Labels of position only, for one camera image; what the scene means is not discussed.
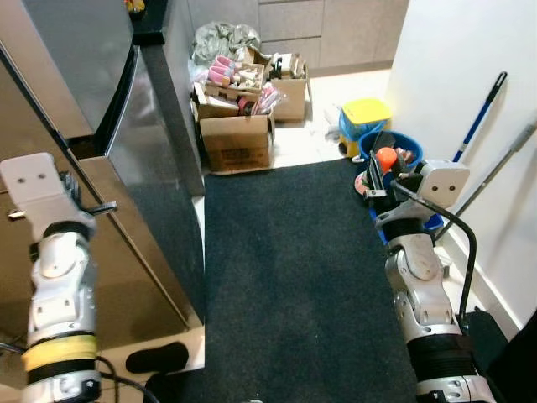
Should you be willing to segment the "blue plastic bucket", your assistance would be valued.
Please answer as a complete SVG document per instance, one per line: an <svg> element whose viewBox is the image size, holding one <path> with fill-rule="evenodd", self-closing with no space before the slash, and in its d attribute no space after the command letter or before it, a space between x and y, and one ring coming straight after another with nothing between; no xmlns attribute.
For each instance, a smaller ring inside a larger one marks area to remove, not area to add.
<svg viewBox="0 0 537 403"><path fill-rule="evenodd" d="M393 138L395 153L399 155L398 161L391 168L383 168L384 187L390 186L390 181L395 180L396 176L403 173L410 173L417 170L420 161L423 158L421 146L411 137L405 134L390 130L381 130L378 132L368 132L362 134L359 138L359 175L354 181L354 188L360 196L365 198L366 193L371 189L371 181L368 178L369 161L377 160L377 153L380 147L375 147L376 139Z"/></svg>

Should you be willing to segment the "silver fridge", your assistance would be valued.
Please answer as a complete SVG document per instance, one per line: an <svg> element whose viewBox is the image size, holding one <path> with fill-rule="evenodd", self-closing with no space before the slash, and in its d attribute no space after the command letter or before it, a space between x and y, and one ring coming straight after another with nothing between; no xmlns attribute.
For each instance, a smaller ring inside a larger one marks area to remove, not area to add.
<svg viewBox="0 0 537 403"><path fill-rule="evenodd" d="M96 220L103 349L201 324L202 238L164 97L123 0L0 0L0 160L50 154Z"/></svg>

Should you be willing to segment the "blue long-handled dustpan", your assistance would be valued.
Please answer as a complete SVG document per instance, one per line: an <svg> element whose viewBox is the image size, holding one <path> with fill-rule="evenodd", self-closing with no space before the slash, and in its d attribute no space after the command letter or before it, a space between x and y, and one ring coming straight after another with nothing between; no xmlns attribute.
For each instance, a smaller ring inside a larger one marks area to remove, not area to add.
<svg viewBox="0 0 537 403"><path fill-rule="evenodd" d="M469 131L467 132L467 136L463 139L463 142L461 142L459 149L457 149L456 153L454 154L452 158L452 162L460 162L461 157L464 156L464 154L467 152L467 147L469 144L471 144L471 141L473 137L475 137L475 134L477 133L477 130L480 128L481 123L483 122L484 118L486 118L487 112L490 111L490 108L492 104L494 103L496 97L498 96L498 93L500 91L500 88L503 87L503 84L505 84L505 81L507 80L508 72L502 71L498 74L498 77L496 77L496 81L493 84L491 91L486 96L486 101L484 101L481 110L479 111L478 115L476 116L475 120L473 120L472 126L469 127Z"/></svg>

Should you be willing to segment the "grey handled broom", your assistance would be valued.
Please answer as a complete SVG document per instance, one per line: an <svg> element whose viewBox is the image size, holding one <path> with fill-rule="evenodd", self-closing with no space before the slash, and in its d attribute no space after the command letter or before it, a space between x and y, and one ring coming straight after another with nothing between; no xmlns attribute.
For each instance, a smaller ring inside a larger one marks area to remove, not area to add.
<svg viewBox="0 0 537 403"><path fill-rule="evenodd" d="M452 208L454 214L459 216L462 215L464 211L471 206L473 201L476 200L477 196L487 188L487 185L493 181L493 178L502 171L507 162L522 149L527 141L529 141L530 137L532 137L534 131L537 129L536 113L533 113L527 119L529 122L522 127L517 135L514 135L513 141L511 141L510 145L503 150L502 156L498 157L496 164L492 165L491 168L488 168L487 171L483 173L478 184L467 188L467 192L464 193L465 198L461 200L461 205Z"/></svg>

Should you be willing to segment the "beige kitchen cabinets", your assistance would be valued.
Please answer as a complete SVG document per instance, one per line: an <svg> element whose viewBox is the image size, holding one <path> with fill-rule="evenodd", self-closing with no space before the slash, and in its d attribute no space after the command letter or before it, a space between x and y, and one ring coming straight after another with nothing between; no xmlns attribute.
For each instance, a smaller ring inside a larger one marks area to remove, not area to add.
<svg viewBox="0 0 537 403"><path fill-rule="evenodd" d="M192 26L246 24L264 55L298 54L314 76L388 69L410 0L189 0Z"/></svg>

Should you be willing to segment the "open cardboard box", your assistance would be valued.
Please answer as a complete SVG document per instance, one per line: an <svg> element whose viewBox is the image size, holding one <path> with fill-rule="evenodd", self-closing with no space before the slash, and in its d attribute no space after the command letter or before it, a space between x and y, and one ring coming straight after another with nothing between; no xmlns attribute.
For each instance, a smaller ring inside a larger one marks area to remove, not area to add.
<svg viewBox="0 0 537 403"><path fill-rule="evenodd" d="M208 81L207 72L212 63L193 81L192 105L196 120L272 114L280 93L266 81L265 66L235 62L242 64L239 72L242 81L235 86L222 87Z"/></svg>

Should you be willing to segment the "grey plastic bag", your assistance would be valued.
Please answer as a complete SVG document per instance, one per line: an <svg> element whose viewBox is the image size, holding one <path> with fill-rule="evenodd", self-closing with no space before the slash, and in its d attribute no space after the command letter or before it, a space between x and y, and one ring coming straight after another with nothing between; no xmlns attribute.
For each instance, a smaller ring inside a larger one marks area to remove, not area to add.
<svg viewBox="0 0 537 403"><path fill-rule="evenodd" d="M260 34L249 24L212 22L196 28L191 43L193 65L207 68L218 56L237 57L245 47L260 49Z"/></svg>

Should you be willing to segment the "small brown cardboard box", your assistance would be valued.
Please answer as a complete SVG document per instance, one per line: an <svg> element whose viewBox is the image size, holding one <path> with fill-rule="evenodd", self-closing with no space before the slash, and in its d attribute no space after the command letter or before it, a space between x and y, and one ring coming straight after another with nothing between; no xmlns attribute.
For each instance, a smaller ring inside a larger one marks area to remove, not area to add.
<svg viewBox="0 0 537 403"><path fill-rule="evenodd" d="M310 84L306 60L299 54L273 54L268 58L268 83L280 93L273 108L277 122L304 122Z"/></svg>

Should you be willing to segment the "small orange cap bottle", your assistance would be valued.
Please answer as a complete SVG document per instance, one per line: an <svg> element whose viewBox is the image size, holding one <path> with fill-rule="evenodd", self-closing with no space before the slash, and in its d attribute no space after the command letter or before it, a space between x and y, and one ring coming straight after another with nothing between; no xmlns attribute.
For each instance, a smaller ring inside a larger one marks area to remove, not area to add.
<svg viewBox="0 0 537 403"><path fill-rule="evenodd" d="M400 164L399 152L394 147L380 147L376 151L375 158L380 175L392 172L395 166Z"/></svg>

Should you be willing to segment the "yellow lid trash bin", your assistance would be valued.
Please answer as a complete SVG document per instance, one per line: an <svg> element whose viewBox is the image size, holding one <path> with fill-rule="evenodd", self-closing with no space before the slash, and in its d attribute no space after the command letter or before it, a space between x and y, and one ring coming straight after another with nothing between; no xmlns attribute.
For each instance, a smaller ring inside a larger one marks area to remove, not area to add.
<svg viewBox="0 0 537 403"><path fill-rule="evenodd" d="M390 107L378 97L360 97L342 105L338 118L341 153L348 159L360 156L360 139L386 129L392 116Z"/></svg>

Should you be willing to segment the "black kitchen counter cabinet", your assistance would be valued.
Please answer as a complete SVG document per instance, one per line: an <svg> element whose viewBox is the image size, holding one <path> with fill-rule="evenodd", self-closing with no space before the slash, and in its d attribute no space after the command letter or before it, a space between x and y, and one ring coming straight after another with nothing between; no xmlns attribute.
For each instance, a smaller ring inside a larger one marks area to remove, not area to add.
<svg viewBox="0 0 537 403"><path fill-rule="evenodd" d="M139 47L164 115L181 183L192 196L205 193L201 153L191 103L189 61L193 30L188 0L142 0L144 12L132 23L132 43Z"/></svg>

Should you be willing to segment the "black slipper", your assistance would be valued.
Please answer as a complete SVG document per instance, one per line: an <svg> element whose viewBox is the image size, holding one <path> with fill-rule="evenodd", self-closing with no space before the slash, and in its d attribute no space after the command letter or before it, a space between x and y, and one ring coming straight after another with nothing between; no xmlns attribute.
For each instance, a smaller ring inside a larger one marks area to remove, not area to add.
<svg viewBox="0 0 537 403"><path fill-rule="evenodd" d="M124 368L131 374L169 374L183 371L189 360L188 347L172 342L130 353Z"/></svg>

